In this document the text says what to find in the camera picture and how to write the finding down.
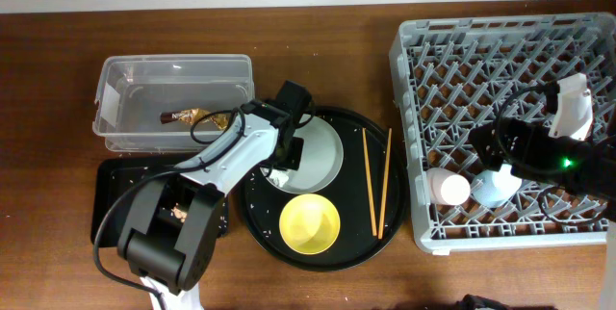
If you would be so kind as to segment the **white tissue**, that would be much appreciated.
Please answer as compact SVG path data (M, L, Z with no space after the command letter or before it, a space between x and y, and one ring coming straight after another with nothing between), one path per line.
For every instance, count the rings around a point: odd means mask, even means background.
M263 175L275 187L282 188L289 181L289 174L286 170L275 168L261 168Z

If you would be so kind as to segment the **grey plate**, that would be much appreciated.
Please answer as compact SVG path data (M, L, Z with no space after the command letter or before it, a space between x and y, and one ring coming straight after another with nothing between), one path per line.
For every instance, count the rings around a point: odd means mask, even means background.
M287 169L289 181L278 188L289 194L315 194L329 185L338 175L343 159L342 140L324 119L314 116L295 137L304 139L298 170Z

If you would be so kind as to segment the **blue cup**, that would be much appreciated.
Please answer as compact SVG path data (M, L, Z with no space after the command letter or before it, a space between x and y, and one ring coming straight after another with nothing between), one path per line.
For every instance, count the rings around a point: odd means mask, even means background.
M478 174L471 184L474 200L488 208L505 204L523 183L511 171L511 165L503 164L498 171L486 169Z

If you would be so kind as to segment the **yellow bowl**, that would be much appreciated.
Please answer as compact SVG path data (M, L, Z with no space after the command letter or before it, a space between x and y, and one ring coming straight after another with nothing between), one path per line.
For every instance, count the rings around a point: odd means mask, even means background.
M336 206L319 194L301 194L291 199L279 217L283 242L294 252L316 255L334 245L341 231Z

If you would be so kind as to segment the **pink cup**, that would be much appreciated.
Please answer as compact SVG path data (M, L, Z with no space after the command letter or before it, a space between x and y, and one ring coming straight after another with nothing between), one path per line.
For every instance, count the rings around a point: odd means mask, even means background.
M470 197L469 181L448 169L430 168L426 172L426 180L433 204L455 206L463 204Z

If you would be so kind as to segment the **gold snack wrapper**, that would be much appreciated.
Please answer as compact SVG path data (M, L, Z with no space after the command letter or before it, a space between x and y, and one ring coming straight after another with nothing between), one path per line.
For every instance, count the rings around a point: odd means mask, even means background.
M189 125L200 123L211 123L218 130L224 130L229 124L230 111L210 112L201 108L193 108L176 112L165 112L160 114L160 122L168 124L180 121Z

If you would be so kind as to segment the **food scraps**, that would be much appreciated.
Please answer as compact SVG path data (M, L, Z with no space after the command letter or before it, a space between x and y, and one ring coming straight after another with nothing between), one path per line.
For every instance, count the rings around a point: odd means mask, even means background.
M188 217L188 213L178 206L172 208L171 213L176 219L180 220L181 223L184 223Z

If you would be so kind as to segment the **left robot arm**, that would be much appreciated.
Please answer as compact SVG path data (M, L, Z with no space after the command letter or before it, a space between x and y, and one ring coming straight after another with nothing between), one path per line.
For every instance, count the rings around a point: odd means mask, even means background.
M226 130L209 146L146 176L115 202L130 205L117 253L154 308L199 308L197 284L214 251L225 198L253 168L295 160L295 130L314 113L311 99L246 103L228 112Z

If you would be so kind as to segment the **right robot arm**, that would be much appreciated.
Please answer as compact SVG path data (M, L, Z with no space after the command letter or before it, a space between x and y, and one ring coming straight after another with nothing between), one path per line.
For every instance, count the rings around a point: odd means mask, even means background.
M510 165L511 173L524 180L602 199L607 206L598 218L615 220L614 137L595 144L553 138L547 127L504 118L472 129L469 141L485 168Z

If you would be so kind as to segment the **grey dishwasher rack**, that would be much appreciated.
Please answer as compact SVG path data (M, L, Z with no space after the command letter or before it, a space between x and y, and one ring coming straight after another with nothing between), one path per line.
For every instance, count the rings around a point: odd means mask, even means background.
M526 181L503 205L473 199L457 206L433 204L425 180L430 168L473 179L482 164L468 137L493 121L514 91L507 115L549 125L544 99L532 87L584 73L593 95L594 141L607 134L615 108L615 18L610 13L572 13L411 20L400 24L389 53L410 182L416 245L433 255L455 251L601 245L604 207L591 196L548 195Z

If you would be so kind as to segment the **round black tray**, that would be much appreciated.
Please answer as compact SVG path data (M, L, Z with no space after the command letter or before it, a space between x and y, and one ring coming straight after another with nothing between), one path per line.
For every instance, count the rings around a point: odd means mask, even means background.
M271 184L266 171L255 168L239 192L245 224L261 247L277 259L307 271L337 271L359 265L376 255L396 235L408 209L409 184L404 159L392 147L388 133L368 118L335 107L318 107L314 121L323 120L341 139L340 169L316 190L336 206L342 221L340 235L331 247L316 255L303 255L287 246L280 233L283 207L297 192L288 193ZM368 148L374 210L380 210L384 164L390 161L385 204L384 233L372 235L363 147Z

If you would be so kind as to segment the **left wooden chopstick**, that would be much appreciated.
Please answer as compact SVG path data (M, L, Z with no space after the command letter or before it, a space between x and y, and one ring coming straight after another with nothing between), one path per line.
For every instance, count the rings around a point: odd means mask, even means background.
M363 154L364 154L365 176L366 176L366 186L367 186L367 194L368 194L368 201L369 201L371 229L372 229L372 235L376 237L377 227L376 227L374 200L373 200L373 192L372 192L372 175L371 175L370 156L369 156L367 135L366 135L365 128L362 128L362 145L363 145Z

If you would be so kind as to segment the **wooden chopstick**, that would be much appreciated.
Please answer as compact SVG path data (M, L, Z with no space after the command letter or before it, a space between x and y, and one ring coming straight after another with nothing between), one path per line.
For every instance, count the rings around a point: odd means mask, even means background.
M385 162L384 162L384 170L383 170L383 178L382 178L379 226L378 226L378 231L377 231L377 238L379 240L383 238L384 226L385 226L385 214L386 214L387 193L388 193L388 184L389 184L392 135L393 135L393 131L392 131L392 128L390 127L388 129L387 144L386 144L386 150L385 150Z
M371 175L370 156L369 156L367 135L366 135L365 128L362 128L362 145L363 145L363 154L364 154L365 176L366 176L366 186L367 186L367 194L368 194L368 201L369 201L371 229L372 229L372 235L376 237L377 227L376 227L374 200L373 200L373 192L372 192L372 175Z

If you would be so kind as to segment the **clear plastic bin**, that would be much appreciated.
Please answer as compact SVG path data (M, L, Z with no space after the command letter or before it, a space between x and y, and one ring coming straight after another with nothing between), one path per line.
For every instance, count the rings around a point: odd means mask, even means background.
M163 113L232 109L255 98L251 60L241 54L167 54L108 58L94 103L93 132L113 152L195 152L188 123Z

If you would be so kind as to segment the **black rectangular tray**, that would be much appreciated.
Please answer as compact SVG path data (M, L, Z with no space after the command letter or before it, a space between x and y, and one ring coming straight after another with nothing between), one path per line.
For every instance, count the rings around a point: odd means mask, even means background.
M113 158L102 162L97 170L90 240L93 243L100 222L116 200L134 184L139 182L150 170L160 171L174 166L194 153L175 153L148 155L143 157ZM128 207L118 209L101 238L101 247L116 247L123 224L128 214ZM225 198L223 212L218 219L218 238L228 232L228 200Z

